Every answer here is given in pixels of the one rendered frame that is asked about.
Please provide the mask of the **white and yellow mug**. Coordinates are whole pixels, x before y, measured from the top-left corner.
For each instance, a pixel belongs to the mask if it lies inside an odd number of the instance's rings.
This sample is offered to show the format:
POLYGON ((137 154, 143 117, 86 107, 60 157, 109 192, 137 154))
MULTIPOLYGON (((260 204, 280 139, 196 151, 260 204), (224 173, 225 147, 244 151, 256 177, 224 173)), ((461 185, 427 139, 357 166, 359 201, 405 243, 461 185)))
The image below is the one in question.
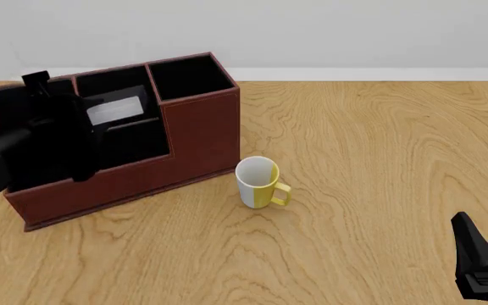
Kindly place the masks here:
POLYGON ((242 159, 235 169, 241 201, 249 208, 266 208, 271 203, 286 206, 291 187, 280 182, 280 168, 266 157, 242 159))

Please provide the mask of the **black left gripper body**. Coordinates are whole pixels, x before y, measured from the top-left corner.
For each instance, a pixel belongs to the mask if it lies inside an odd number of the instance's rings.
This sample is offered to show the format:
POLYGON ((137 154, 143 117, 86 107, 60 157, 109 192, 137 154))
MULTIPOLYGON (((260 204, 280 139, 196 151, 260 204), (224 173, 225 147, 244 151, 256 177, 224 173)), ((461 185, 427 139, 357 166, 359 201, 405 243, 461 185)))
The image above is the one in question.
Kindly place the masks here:
POLYGON ((61 94, 51 97, 52 116, 63 150, 64 162, 75 182, 84 182, 100 170, 99 144, 104 127, 93 126, 80 96, 61 94))

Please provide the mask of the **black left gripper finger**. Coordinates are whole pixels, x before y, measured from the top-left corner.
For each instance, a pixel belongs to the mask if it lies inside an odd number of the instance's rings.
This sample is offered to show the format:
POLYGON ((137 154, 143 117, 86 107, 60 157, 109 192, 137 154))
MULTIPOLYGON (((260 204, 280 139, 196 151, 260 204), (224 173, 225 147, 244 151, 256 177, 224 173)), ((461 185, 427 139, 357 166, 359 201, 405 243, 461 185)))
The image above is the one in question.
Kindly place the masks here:
POLYGON ((80 98, 79 106, 83 109, 89 109, 104 103, 103 98, 80 98))

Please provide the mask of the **red-brown desk caddy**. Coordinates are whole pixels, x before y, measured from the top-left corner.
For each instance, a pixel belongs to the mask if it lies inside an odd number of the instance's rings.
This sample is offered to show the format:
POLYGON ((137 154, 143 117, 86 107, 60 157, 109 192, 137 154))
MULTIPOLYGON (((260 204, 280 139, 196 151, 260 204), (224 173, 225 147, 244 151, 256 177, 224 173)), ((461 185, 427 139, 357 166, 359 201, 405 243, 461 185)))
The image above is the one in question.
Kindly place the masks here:
MULTIPOLYGON (((100 170, 75 182, 55 144, 32 139, 5 157, 13 182, 2 193, 38 230, 98 210, 224 175, 240 159, 240 89, 211 53, 53 78, 50 96, 83 98, 145 86, 158 119, 106 129, 100 170)), ((24 83, 0 86, 0 126, 34 119, 37 98, 24 83)))

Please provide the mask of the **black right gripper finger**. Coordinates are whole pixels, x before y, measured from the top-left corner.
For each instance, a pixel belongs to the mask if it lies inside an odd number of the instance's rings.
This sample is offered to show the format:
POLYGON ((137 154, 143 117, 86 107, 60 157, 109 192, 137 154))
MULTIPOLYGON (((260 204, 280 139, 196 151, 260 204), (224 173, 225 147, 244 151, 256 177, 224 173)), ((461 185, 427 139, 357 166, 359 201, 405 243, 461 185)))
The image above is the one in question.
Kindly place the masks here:
POLYGON ((488 242, 465 212, 456 213, 451 223, 457 254, 455 276, 488 280, 488 242))

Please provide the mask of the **small plate on black stalk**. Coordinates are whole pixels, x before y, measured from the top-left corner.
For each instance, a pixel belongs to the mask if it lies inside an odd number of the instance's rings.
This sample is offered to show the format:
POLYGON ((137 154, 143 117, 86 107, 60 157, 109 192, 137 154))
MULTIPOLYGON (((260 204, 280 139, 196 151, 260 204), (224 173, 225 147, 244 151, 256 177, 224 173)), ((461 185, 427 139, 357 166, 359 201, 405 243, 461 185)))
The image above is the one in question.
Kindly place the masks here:
POLYGON ((50 93, 47 90, 47 83, 50 75, 47 70, 21 76, 22 81, 29 95, 34 98, 48 98, 50 93))

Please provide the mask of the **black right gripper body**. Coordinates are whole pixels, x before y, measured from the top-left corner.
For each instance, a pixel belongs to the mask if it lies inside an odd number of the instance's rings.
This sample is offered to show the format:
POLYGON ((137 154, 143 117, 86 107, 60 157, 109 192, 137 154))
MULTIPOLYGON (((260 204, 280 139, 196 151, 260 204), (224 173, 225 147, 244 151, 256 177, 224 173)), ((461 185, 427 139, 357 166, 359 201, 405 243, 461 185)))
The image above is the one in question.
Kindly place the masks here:
POLYGON ((455 273, 455 282, 463 299, 488 300, 488 279, 475 274, 455 273))

